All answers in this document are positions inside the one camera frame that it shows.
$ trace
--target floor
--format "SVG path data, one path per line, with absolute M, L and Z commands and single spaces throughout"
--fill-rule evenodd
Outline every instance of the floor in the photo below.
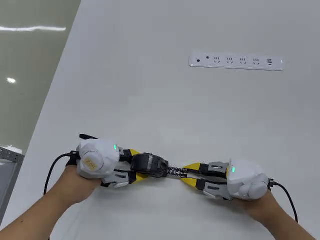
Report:
M 27 151 L 80 1 L 1 1 L 0 146 Z

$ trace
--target electrical outlet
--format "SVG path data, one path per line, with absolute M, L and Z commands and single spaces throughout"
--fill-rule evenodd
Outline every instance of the electrical outlet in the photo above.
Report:
M 189 65 L 191 67 L 273 71 L 282 71 L 284 67 L 283 59 L 278 56 L 203 52 L 194 52 L 190 55 Z

